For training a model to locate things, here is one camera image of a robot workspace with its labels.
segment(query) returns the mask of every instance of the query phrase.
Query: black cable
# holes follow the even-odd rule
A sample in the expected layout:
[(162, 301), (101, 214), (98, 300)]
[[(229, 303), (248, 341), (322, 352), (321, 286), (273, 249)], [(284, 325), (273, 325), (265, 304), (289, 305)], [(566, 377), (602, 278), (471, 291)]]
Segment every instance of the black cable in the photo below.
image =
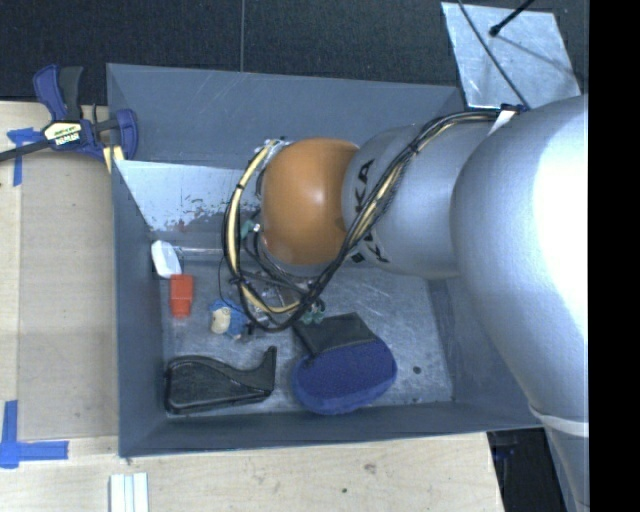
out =
[(507, 76), (507, 74), (505, 73), (504, 69), (502, 69), (502, 66), (500, 66), (500, 64), (498, 63), (498, 60), (495, 58), (495, 56), (493, 55), (493, 53), (491, 52), (491, 50), (487, 46), (487, 43), (485, 43), (484, 39), (482, 39), (482, 36), (480, 35), (480, 32), (478, 32), (478, 29), (476, 28), (475, 24), (473, 23), (473, 21), (469, 17), (469, 14), (467, 13), (467, 10), (465, 9), (465, 7), (464, 7), (464, 5), (462, 3), (462, 0), (458, 0), (458, 5), (460, 6), (460, 10), (462, 11), (462, 14), (466, 18), (467, 23), (469, 23), (469, 26), (471, 27), (471, 30), (473, 30), (473, 33), (478, 38), (478, 41), (480, 42), (480, 44), (484, 48), (484, 51), (487, 52), (487, 55), (493, 61), (493, 64), (495, 65), (496, 69), (502, 75), (502, 78), (504, 78), (505, 81), (507, 82), (507, 84), (509, 84), (509, 87), (511, 87), (511, 90), (516, 94), (518, 99), (520, 99), (520, 101), (527, 108), (527, 110), (531, 110), (531, 106), (529, 105), (529, 103), (527, 103), (527, 100), (524, 98), (524, 96), (518, 90), (518, 88), (515, 86), (515, 84), (511, 81), (511, 79)]
[(494, 25), (493, 27), (491, 27), (491, 29), (489, 30), (489, 35), (491, 37), (497, 36), (505, 26), (507, 26), (509, 23), (511, 23), (511, 20), (513, 20), (514, 18), (519, 16), (522, 11), (524, 11), (527, 7), (529, 7), (535, 1), (536, 0), (527, 0), (520, 7), (518, 7), (515, 11), (513, 11), (511, 14), (509, 14), (509, 16), (507, 16), (505, 19), (503, 19), (500, 23), (498, 23), (498, 24)]

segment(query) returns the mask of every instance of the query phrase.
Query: white object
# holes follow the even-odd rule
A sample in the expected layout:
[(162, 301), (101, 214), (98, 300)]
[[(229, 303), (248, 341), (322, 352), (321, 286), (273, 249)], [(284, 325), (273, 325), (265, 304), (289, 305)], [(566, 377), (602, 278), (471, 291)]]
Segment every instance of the white object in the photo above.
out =
[(111, 475), (109, 512), (149, 512), (149, 489), (146, 473)]
[(159, 276), (169, 279), (173, 274), (182, 274), (180, 261), (169, 242), (156, 240), (151, 244), (151, 258)]

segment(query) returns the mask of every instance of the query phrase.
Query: transparent plastic sheet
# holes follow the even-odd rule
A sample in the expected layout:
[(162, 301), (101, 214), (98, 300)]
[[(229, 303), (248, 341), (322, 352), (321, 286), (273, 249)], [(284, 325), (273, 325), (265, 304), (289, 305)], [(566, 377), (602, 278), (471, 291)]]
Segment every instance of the transparent plastic sheet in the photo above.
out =
[[(522, 103), (457, 3), (442, 3), (467, 105), (498, 108)], [(522, 12), (492, 37), (489, 29), (512, 9), (465, 5), (485, 44), (531, 108), (580, 95), (571, 61), (552, 13)]]

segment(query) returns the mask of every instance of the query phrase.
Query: bin floor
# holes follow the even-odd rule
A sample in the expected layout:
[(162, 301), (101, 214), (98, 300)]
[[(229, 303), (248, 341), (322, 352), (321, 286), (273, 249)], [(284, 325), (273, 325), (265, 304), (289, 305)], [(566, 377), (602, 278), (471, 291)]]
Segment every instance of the bin floor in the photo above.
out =
[[(208, 306), (217, 299), (218, 263), (185, 261), (183, 271), (194, 276), (191, 316), (177, 320), (169, 310), (169, 285), (162, 280), (162, 325), (165, 361), (177, 355), (214, 357), (236, 368), (253, 368), (271, 345), (278, 348), (276, 386), (264, 402), (214, 409), (204, 415), (257, 414), (302, 410), (289, 384), (291, 369), (307, 352), (295, 341), (291, 329), (233, 340), (210, 331)], [(226, 265), (221, 268), (225, 297), (233, 290), (226, 285)], [(341, 268), (324, 291), (326, 316), (357, 312), (369, 328), (384, 340), (398, 364), (393, 386), (371, 406), (406, 405), (450, 401), (451, 380), (429, 300), (428, 283), (421, 278), (399, 276), (361, 265)]]

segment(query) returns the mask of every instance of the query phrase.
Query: small beige object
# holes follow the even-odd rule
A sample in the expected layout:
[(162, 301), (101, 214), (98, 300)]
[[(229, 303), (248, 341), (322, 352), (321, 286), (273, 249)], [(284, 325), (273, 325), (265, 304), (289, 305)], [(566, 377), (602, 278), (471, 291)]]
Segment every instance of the small beige object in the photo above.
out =
[(231, 325), (231, 310), (229, 308), (216, 309), (211, 313), (211, 332), (224, 334)]

